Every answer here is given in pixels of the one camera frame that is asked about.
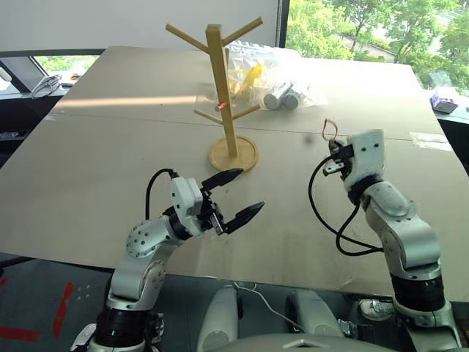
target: green foliage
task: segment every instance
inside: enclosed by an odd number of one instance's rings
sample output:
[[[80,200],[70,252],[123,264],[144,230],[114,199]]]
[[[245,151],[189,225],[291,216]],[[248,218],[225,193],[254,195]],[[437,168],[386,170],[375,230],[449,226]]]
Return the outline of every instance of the green foliage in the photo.
[[[285,46],[306,57],[352,59],[353,54],[336,36],[349,27],[342,9],[321,0],[291,0]]]
[[[386,58],[384,56],[372,56],[369,54],[369,51],[365,50],[362,52],[355,53],[355,61],[369,61],[369,62],[386,62]]]
[[[421,85],[425,89],[435,87],[431,74],[446,72],[451,79],[451,85],[461,94],[469,91],[469,67],[452,62],[441,55],[428,53],[409,53],[402,57],[402,63],[412,66]]]
[[[378,48],[382,48],[384,50],[391,50],[391,46],[389,45],[389,42],[387,40],[375,36],[372,36],[368,43],[377,46]]]
[[[342,32],[342,34],[345,34],[348,37],[354,38],[355,29],[349,28],[347,31]],[[365,32],[361,32],[358,35],[357,41],[360,44],[371,44],[371,45],[377,46],[378,48],[391,51],[391,46],[389,45],[389,42],[386,39],[381,39],[381,38],[376,37],[374,34],[372,34],[372,31],[369,29],[366,30]]]
[[[469,12],[454,18],[441,38],[442,55],[453,62],[469,63]]]
[[[72,70],[77,66],[88,70],[97,55],[35,56],[34,58],[47,72],[56,72]]]
[[[442,32],[436,21],[437,12],[457,6],[457,0],[401,0],[396,4],[388,30],[388,37],[394,39],[391,42],[394,61],[401,62],[411,51],[426,52],[432,39]]]
[[[391,0],[332,0],[332,4],[336,8],[343,8],[345,18],[355,26],[352,33],[353,50],[357,41],[360,42],[360,34],[364,29],[374,29],[380,23],[388,24],[393,3]]]

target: wooden stand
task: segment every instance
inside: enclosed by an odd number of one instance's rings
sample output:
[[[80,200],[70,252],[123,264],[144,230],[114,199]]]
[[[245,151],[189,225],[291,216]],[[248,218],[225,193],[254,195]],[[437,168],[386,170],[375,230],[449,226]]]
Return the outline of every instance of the wooden stand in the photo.
[[[217,107],[221,113],[221,120],[197,109],[195,109],[194,112],[224,127],[225,138],[216,142],[212,146],[209,154],[210,162],[218,170],[223,171],[232,169],[233,167],[241,167],[244,170],[249,170],[256,165],[259,158],[259,151],[253,141],[243,136],[236,136],[233,121],[260,109],[260,106],[256,105],[233,115],[232,100],[228,86],[226,50],[224,46],[261,24],[262,19],[259,17],[224,39],[221,35],[221,25],[209,24],[205,30],[207,45],[200,43],[198,40],[180,31],[176,27],[173,27],[171,24],[166,24],[166,30],[210,55],[218,96]]]

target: paper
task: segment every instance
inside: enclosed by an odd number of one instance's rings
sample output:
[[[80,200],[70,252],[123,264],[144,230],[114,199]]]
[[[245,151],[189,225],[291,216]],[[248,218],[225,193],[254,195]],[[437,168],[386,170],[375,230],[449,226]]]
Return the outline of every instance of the paper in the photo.
[[[410,137],[413,144],[418,145],[420,148],[453,151],[444,134],[410,132]]]

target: silver cylinder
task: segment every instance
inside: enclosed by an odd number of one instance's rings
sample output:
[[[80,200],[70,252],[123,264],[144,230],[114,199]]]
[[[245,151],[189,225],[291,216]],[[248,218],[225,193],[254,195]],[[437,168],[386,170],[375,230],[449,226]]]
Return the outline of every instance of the silver cylinder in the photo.
[[[269,93],[264,96],[265,107],[269,110],[277,110],[282,104],[282,100],[288,89],[292,86],[292,82],[284,82],[277,84]]]
[[[289,110],[296,109],[300,105],[304,89],[305,87],[302,84],[293,84],[284,95],[282,100],[284,106]]]

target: wooden peg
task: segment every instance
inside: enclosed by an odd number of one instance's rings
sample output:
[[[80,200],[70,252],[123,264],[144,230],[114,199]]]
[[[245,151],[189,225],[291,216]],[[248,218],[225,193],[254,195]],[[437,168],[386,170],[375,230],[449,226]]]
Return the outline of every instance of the wooden peg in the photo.
[[[264,21],[262,17],[256,18],[254,21],[246,24],[244,27],[239,28],[237,31],[231,33],[228,37],[222,40],[223,46],[230,44],[232,41],[236,40],[239,37],[242,37],[244,34],[252,31],[254,28],[263,24]]]
[[[196,114],[198,114],[200,116],[205,117],[206,119],[209,119],[210,121],[213,121],[213,122],[219,123],[220,125],[223,125],[223,121],[221,121],[220,119],[217,119],[216,117],[213,117],[210,114],[207,114],[207,113],[205,113],[203,111],[200,111],[198,109],[195,109],[193,112],[195,112]]]
[[[255,105],[255,106],[252,106],[251,108],[249,109],[246,109],[245,111],[242,111],[242,112],[238,112],[237,114],[234,114],[233,115],[233,120],[236,120],[236,119],[239,119],[240,117],[243,117],[247,114],[250,114],[251,112],[253,111],[256,111],[256,110],[259,110],[261,108],[261,106],[259,104]]]
[[[166,31],[171,32],[172,34],[178,36],[182,40],[185,40],[189,44],[195,46],[196,48],[199,48],[203,52],[205,52],[207,54],[209,53],[208,52],[208,47],[206,45],[200,43],[197,39],[192,38],[190,35],[184,33],[183,31],[181,31],[180,29],[177,29],[176,27],[172,26],[169,23],[166,24]]]

